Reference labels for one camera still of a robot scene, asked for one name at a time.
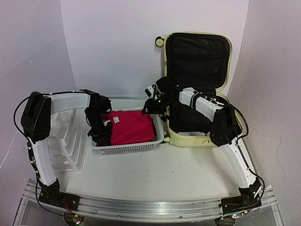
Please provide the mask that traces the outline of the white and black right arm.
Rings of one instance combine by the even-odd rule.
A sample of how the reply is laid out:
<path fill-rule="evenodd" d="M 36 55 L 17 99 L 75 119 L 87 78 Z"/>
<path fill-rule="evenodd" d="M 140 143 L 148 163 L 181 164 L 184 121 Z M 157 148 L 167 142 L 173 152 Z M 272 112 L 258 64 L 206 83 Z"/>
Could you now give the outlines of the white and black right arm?
<path fill-rule="evenodd" d="M 189 106 L 211 122 L 209 137 L 227 156 L 239 183 L 240 195 L 221 200 L 223 213 L 251 210 L 261 205 L 264 194 L 264 180 L 248 164 L 239 145 L 242 136 L 238 134 L 236 113 L 232 104 L 223 104 L 199 89 L 186 85 L 171 86 L 160 91 L 155 84 L 145 89 L 149 97 L 143 107 L 144 114 L 161 114 L 175 99 Z"/>

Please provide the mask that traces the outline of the magenta pink garment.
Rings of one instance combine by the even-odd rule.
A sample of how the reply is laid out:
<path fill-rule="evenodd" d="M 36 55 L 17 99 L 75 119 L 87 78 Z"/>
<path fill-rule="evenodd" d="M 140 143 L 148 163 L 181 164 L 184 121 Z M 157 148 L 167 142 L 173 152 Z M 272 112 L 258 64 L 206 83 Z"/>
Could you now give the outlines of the magenta pink garment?
<path fill-rule="evenodd" d="M 152 117 L 139 111 L 111 111 L 104 116 L 112 123 L 111 145 L 151 142 L 155 138 Z"/>

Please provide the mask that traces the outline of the pale yellow hard-shell suitcase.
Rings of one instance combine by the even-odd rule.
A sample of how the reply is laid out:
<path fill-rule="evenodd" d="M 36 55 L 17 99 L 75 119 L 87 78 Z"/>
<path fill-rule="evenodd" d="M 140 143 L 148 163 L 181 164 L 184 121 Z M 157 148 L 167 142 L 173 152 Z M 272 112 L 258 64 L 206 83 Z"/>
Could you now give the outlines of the pale yellow hard-shell suitcase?
<path fill-rule="evenodd" d="M 157 37 L 156 45 L 164 49 L 164 77 L 174 85 L 186 85 L 208 93 L 223 104 L 230 104 L 221 93 L 228 82 L 232 44 L 228 38 L 210 33 L 174 32 Z M 216 146 L 209 137 L 211 122 L 175 99 L 164 112 L 169 142 L 176 146 Z M 238 134 L 243 125 L 236 114 Z M 181 136 L 178 132 L 203 132 L 206 136 Z"/>

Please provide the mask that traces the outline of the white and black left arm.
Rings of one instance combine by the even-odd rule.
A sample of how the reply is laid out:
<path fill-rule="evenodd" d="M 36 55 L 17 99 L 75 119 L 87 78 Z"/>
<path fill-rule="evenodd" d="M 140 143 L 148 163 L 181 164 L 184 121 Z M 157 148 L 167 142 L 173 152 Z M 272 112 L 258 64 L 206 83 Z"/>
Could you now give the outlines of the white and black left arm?
<path fill-rule="evenodd" d="M 34 91 L 23 101 L 26 106 L 21 117 L 22 126 L 17 129 L 27 140 L 30 164 L 36 174 L 37 186 L 41 187 L 40 195 L 36 195 L 37 202 L 75 210 L 79 197 L 60 191 L 59 180 L 51 163 L 48 146 L 51 115 L 84 109 L 90 126 L 88 136 L 98 145 L 109 146 L 112 123 L 105 122 L 103 116 L 112 111 L 111 101 L 88 89 L 55 93 Z"/>

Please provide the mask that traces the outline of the white perforated plastic basket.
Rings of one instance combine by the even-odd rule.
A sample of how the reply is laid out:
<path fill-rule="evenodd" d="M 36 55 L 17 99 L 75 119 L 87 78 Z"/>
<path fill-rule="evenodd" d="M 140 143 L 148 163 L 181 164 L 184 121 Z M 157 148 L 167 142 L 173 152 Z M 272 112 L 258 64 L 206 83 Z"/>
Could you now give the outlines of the white perforated plastic basket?
<path fill-rule="evenodd" d="M 119 111 L 139 111 L 139 110 L 142 111 L 142 108 L 123 109 Z M 152 125 L 154 127 L 154 133 L 155 133 L 155 138 L 151 142 L 128 144 L 128 145 L 99 146 L 93 140 L 90 140 L 89 146 L 91 147 L 92 150 L 97 151 L 102 155 L 151 151 L 155 149 L 156 146 L 164 140 L 164 135 L 163 135 L 163 125 L 161 123 L 160 117 L 155 114 L 150 116 L 152 117 Z"/>

